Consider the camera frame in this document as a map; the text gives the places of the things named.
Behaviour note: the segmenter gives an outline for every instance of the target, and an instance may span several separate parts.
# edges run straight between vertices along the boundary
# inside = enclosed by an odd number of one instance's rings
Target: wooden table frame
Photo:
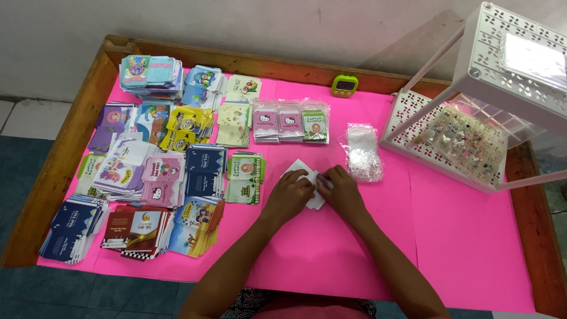
[[[410,79],[397,74],[108,35],[28,195],[0,257],[0,268],[36,264],[48,225],[63,201],[100,109],[112,91],[120,61],[129,54],[171,56],[188,67],[201,64],[221,68],[227,73],[329,87],[339,74],[354,75],[358,78],[359,90],[381,94],[398,92]],[[412,90],[434,98],[449,84],[422,79]],[[539,175],[539,169],[529,142],[508,151],[508,181],[536,175]],[[516,188],[511,190],[511,195],[536,311],[567,319],[567,280],[543,187]]]

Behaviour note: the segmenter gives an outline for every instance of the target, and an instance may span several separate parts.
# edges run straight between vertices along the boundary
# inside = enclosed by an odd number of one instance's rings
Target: table
[[[115,85],[120,59],[128,54],[169,55],[182,60],[184,66],[203,64],[219,67],[229,73],[296,82],[288,83],[284,86],[285,91],[277,94],[278,98],[288,99],[308,96],[304,95],[306,92],[301,89],[307,86],[297,83],[330,86],[333,78],[338,74],[354,75],[359,79],[359,90],[371,93],[358,92],[353,98],[359,100],[353,99],[353,101],[358,103],[359,107],[368,108],[367,114],[371,115],[369,119],[376,126],[383,125],[388,96],[375,93],[396,92],[409,80],[409,77],[394,74],[107,36],[28,197],[7,248],[0,258],[0,265],[3,267],[41,264],[37,259],[37,251],[45,238],[49,221],[69,190],[100,108],[107,101]],[[432,98],[446,86],[446,82],[424,80],[413,90]],[[315,92],[313,94],[328,94],[325,93],[328,89],[322,87],[318,89],[310,87],[308,90],[310,93]],[[356,116],[352,116],[354,113],[343,109],[348,106],[341,103],[345,102],[335,102],[333,99],[331,103],[331,132],[332,137],[335,138],[338,138],[337,130],[344,130],[341,125],[346,126],[347,120],[360,122]],[[344,119],[342,124],[335,128],[333,125],[336,121],[333,120],[333,116],[337,115]],[[289,158],[281,154],[288,153],[291,149],[287,145],[272,148],[265,145],[256,147],[266,148],[251,148],[251,151],[267,154],[270,168],[266,172],[268,178],[263,191],[270,190],[280,168],[284,166],[287,168],[289,165],[286,162]],[[311,146],[302,152],[302,159],[313,169],[318,170],[325,169],[330,164],[330,162],[317,161],[320,158],[317,155],[319,151],[319,148]],[[338,155],[337,152],[342,150],[331,148],[330,152]],[[452,180],[386,150],[380,150],[380,155],[386,164],[386,176],[381,188],[362,186],[361,192],[368,200],[376,196],[377,190],[394,191],[385,189],[384,185],[399,188],[399,197],[388,197],[391,200],[387,200],[383,206],[373,206],[375,210],[371,209],[371,213],[384,231],[431,281],[449,307],[525,312],[535,310],[551,316],[567,318],[565,273],[560,265],[555,233],[541,186],[518,188],[511,193],[502,192],[493,195],[480,194],[476,191],[472,193],[471,188],[454,184]],[[532,159],[529,144],[511,150],[507,158],[508,180],[536,175],[537,169]],[[408,197],[408,187],[411,185],[418,186],[418,189],[411,188],[411,195]],[[468,205],[459,205],[459,202],[454,200],[462,194],[468,194]],[[432,196],[449,199],[449,205],[444,207],[445,210],[433,206],[437,204],[431,200]],[[514,223],[512,206],[517,226]],[[234,225],[239,232],[226,232],[227,237],[222,238],[224,232],[221,230],[219,244],[221,240],[227,243],[231,240],[235,241],[251,224],[259,209],[260,206],[247,215],[231,216],[227,213],[229,212],[227,207],[223,223]],[[381,209],[395,212],[395,215],[383,213]],[[368,256],[356,241],[356,237],[349,233],[348,227],[338,223],[336,215],[323,210],[319,214],[304,212],[282,228],[256,263],[247,284],[251,287],[297,291],[304,289],[298,288],[298,283],[311,279],[312,282],[307,287],[311,293],[349,296],[360,293],[360,297],[374,296],[377,299],[387,300],[387,293],[380,288],[382,285],[377,284],[375,287],[367,285],[367,282],[379,283],[380,279],[375,271],[373,272],[371,264],[367,263]],[[313,236],[309,233],[309,229],[301,227],[301,225],[313,225],[314,222],[320,224],[320,229],[311,231],[315,231],[318,236]],[[326,229],[329,233],[325,234],[321,229]],[[332,240],[331,235],[349,239],[335,242],[333,249],[330,247],[325,249],[325,240],[327,242]],[[302,241],[302,237],[311,240]],[[310,255],[310,259],[306,260],[307,251],[315,251],[317,254]],[[205,256],[196,259],[195,269],[199,269],[201,273],[193,274],[192,278],[200,278],[208,268],[207,265],[211,265],[222,252],[223,250],[220,249],[211,250]],[[181,263],[185,263],[188,258],[181,255],[179,257],[183,258]],[[280,260],[287,262],[274,263],[278,258],[283,258]],[[123,266],[120,269],[123,258],[107,258],[107,261],[112,263],[114,259],[117,259],[119,264],[115,262],[113,267],[107,267],[114,269],[112,274],[129,275],[132,272],[130,268],[126,269]],[[355,261],[354,264],[346,265],[355,265],[356,261],[359,261],[358,264],[361,266],[341,268],[344,267],[344,263],[341,263],[343,259]],[[96,268],[96,260],[93,263],[93,270]],[[293,267],[297,262],[311,267],[304,266],[304,272],[300,272]],[[156,273],[156,267],[143,268],[145,270],[136,270],[137,276]],[[282,278],[295,277],[285,282],[271,280],[276,272]],[[327,281],[333,281],[334,286],[329,284],[325,286],[325,282],[313,280],[318,278],[314,275],[321,272],[332,276],[331,279],[327,278]],[[368,276],[357,276],[359,272]],[[163,276],[161,279],[180,280],[180,278],[168,278],[167,272],[157,271],[157,274]],[[357,292],[355,291],[357,289],[349,287],[365,287],[365,289]],[[510,294],[510,298],[497,296],[507,293]],[[482,303],[478,300],[470,300],[471,297],[481,295],[485,295]]]

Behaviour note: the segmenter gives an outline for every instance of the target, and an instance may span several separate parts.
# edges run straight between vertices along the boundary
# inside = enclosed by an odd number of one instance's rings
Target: tiled floor
[[[29,190],[49,153],[69,103],[0,101],[0,149],[17,149],[18,158],[0,154],[0,170],[15,178],[0,180],[0,251],[6,243]],[[547,186],[557,192],[557,185]],[[558,198],[553,209],[565,203]],[[554,220],[566,223],[567,215]],[[558,237],[567,244],[567,227]],[[0,319],[167,319],[174,318],[193,288],[192,283],[115,277],[45,267],[0,270]],[[405,318],[394,303],[377,302],[377,318]],[[455,319],[544,319],[536,314],[450,309]]]

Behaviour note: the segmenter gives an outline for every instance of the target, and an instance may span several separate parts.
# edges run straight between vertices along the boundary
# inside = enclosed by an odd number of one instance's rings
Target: green digital timer
[[[358,87],[358,79],[348,75],[337,75],[331,86],[331,94],[339,98],[350,98]]]

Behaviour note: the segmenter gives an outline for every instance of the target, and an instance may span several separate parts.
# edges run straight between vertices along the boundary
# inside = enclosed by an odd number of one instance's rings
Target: white wall
[[[108,34],[412,75],[479,0],[0,0],[0,95],[73,100]],[[562,33],[564,0],[497,4]],[[427,75],[451,79],[453,49]]]

